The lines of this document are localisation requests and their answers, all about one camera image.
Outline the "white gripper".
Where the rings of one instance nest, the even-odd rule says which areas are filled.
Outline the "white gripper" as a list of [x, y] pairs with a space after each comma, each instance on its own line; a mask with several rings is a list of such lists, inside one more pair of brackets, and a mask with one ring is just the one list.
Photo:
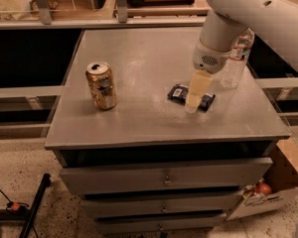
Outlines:
[[231, 52], [231, 46], [224, 42], [208, 43], [199, 39], [193, 53], [193, 64], [197, 70], [190, 81], [185, 110], [195, 113], [212, 83], [211, 74], [218, 73]]

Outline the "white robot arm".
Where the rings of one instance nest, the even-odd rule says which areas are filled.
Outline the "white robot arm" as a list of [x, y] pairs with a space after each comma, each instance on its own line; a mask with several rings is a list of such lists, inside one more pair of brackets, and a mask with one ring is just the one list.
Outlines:
[[298, 5], [288, 0], [206, 0], [210, 10], [193, 52], [193, 75], [185, 108], [198, 109], [233, 44], [252, 30], [298, 72]]

